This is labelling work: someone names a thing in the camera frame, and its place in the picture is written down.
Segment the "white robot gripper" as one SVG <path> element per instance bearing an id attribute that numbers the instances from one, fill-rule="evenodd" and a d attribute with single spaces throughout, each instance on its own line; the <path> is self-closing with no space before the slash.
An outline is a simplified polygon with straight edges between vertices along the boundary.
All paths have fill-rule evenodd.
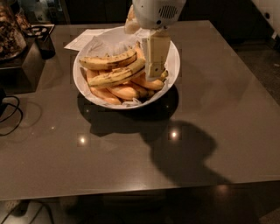
<path id="1" fill-rule="evenodd" d="M 140 27 L 148 29 L 142 39 L 147 81 L 154 81 L 165 70 L 171 37 L 168 27 L 176 23 L 186 0 L 132 0 L 124 25 L 126 34 L 134 34 Z"/>

